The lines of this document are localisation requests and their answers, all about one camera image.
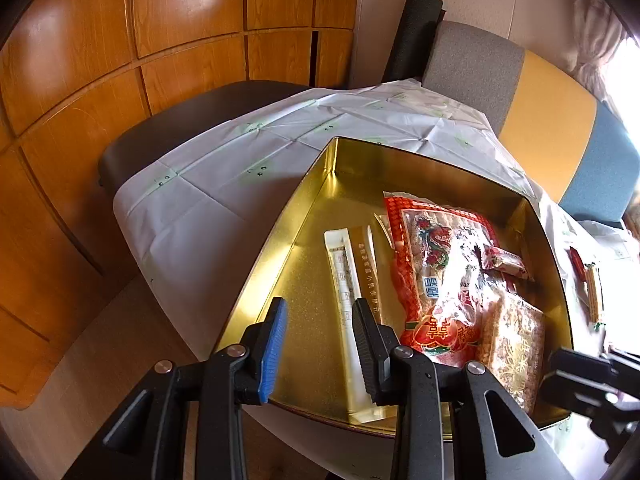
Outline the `silver white stick packet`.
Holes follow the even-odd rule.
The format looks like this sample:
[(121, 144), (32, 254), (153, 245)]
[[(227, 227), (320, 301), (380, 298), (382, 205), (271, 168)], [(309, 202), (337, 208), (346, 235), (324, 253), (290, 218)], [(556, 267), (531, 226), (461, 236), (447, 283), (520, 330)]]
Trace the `silver white stick packet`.
[(324, 246), (331, 269), (338, 322), (340, 322), (347, 413), (352, 425), (364, 425), (388, 417), (387, 408), (376, 406), (364, 386), (354, 332), (352, 307), (357, 291), (355, 263), (347, 229), (324, 232)]

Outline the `large red snack bag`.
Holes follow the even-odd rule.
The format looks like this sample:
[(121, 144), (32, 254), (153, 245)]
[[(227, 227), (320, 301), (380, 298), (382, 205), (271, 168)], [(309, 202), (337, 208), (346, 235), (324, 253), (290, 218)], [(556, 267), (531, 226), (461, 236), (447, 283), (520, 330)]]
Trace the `large red snack bag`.
[(394, 248), (393, 282), (405, 309), (400, 343), (432, 361), (460, 367), (477, 358), (487, 312), (512, 278), (480, 270), (475, 247), (498, 246), (477, 212), (408, 193), (383, 194)]

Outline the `gold stick packet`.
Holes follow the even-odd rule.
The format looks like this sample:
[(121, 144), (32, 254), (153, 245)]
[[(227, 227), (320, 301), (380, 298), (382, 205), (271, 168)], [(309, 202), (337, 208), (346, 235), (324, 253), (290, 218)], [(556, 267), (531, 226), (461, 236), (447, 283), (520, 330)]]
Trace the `gold stick packet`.
[(357, 291), (355, 298), (365, 299), (378, 323), (383, 322), (380, 281), (370, 226), (348, 228), (349, 246), (355, 263)]

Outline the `soda cracker packet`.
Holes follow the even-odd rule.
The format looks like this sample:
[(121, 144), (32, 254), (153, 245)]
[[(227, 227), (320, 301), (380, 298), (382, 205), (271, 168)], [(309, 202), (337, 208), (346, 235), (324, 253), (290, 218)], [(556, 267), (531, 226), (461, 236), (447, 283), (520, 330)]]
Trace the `soda cracker packet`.
[(603, 292), (598, 266), (592, 263), (584, 263), (582, 257), (574, 247), (568, 248), (568, 258), (572, 264), (578, 281), (584, 285), (588, 304), (588, 318), (593, 329), (597, 332), (605, 326)]

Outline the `pink floral snack packet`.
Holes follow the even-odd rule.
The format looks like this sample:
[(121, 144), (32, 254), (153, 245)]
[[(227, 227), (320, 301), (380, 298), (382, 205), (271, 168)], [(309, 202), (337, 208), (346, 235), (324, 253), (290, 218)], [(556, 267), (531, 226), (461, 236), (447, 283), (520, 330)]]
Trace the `pink floral snack packet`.
[(525, 281), (532, 279), (522, 258), (513, 252), (492, 245), (477, 245), (475, 250), (478, 260), (480, 260), (480, 270), (499, 272), (510, 276), (510, 278), (519, 278)]

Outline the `white cloud-print tablecloth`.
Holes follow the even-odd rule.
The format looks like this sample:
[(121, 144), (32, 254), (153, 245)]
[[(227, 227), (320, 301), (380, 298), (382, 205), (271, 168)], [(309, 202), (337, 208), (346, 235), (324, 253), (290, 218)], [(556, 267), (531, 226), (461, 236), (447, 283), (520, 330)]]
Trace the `white cloud-print tablecloth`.
[[(340, 322), (324, 232), (370, 226), (382, 315), (405, 313), (392, 248), (376, 216), (407, 192), (484, 214), (521, 254), (549, 348), (639, 348), (639, 246), (626, 232), (576, 221), (532, 179), (484, 115), (397, 81), (306, 90), (150, 155), (114, 198), (130, 252), (177, 332), (200, 359), (240, 339), (274, 296), (288, 302), (276, 391), (250, 416), (296, 451), (349, 479), (385, 479), (393, 419), (348, 420)], [(588, 318), (568, 248), (600, 271), (605, 326)]]

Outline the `grey yellow blue sofa back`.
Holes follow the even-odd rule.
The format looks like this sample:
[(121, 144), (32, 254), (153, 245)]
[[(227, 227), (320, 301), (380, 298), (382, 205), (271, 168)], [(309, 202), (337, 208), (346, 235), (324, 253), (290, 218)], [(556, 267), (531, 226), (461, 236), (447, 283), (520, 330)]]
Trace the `grey yellow blue sofa back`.
[(620, 226), (639, 180), (639, 151), (572, 77), (492, 32), (444, 21), (423, 84), (484, 113), (527, 177), (572, 217)]

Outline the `black rolled mat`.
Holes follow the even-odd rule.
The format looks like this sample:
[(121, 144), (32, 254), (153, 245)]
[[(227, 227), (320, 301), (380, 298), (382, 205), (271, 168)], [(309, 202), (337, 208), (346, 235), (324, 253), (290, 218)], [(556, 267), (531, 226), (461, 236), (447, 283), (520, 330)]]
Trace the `black rolled mat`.
[(445, 16), (442, 0), (406, 0), (390, 49), (382, 81), (421, 80)]

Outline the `wooden panel cabinet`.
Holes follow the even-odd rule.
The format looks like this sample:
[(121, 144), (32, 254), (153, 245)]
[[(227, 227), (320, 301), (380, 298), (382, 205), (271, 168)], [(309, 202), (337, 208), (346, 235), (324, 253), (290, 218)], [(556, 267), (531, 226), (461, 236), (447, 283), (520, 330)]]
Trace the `wooden panel cabinet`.
[(201, 93), (338, 88), (357, 0), (28, 0), (1, 38), (1, 403), (27, 408), (134, 275), (98, 161)]

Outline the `pink curtain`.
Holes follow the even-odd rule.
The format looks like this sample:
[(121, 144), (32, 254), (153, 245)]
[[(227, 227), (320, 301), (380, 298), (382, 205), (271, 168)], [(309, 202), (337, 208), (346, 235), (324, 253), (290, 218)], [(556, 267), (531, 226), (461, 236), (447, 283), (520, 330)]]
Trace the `pink curtain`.
[(613, 103), (601, 68), (627, 38), (626, 29), (605, 0), (574, 0), (576, 61), (572, 76), (602, 102)]

